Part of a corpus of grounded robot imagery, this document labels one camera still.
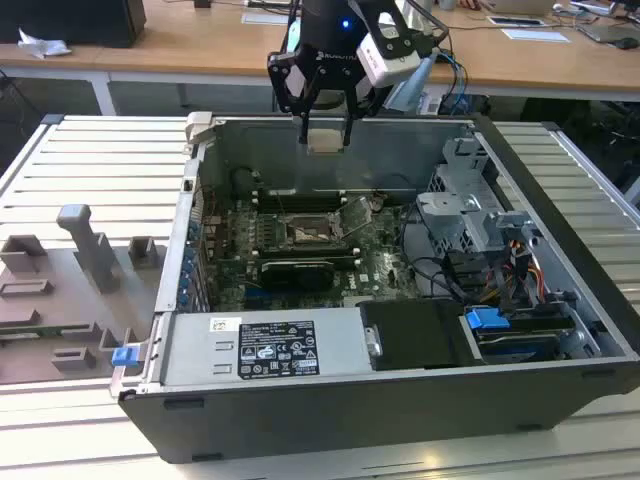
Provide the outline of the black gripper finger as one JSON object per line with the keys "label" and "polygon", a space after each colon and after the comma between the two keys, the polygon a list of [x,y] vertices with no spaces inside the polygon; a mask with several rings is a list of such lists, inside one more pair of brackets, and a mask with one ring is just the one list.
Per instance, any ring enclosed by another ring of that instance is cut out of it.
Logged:
{"label": "black gripper finger", "polygon": [[279,109],[297,117],[301,124],[298,142],[308,142],[309,114],[311,110],[310,84],[307,76],[310,50],[298,47],[294,52],[270,52],[267,55],[267,72]]}
{"label": "black gripper finger", "polygon": [[383,88],[371,87],[362,99],[357,97],[356,85],[349,86],[343,90],[346,103],[346,113],[342,128],[343,147],[348,147],[351,143],[351,134],[355,121],[365,117],[376,116],[392,89],[392,85]]}

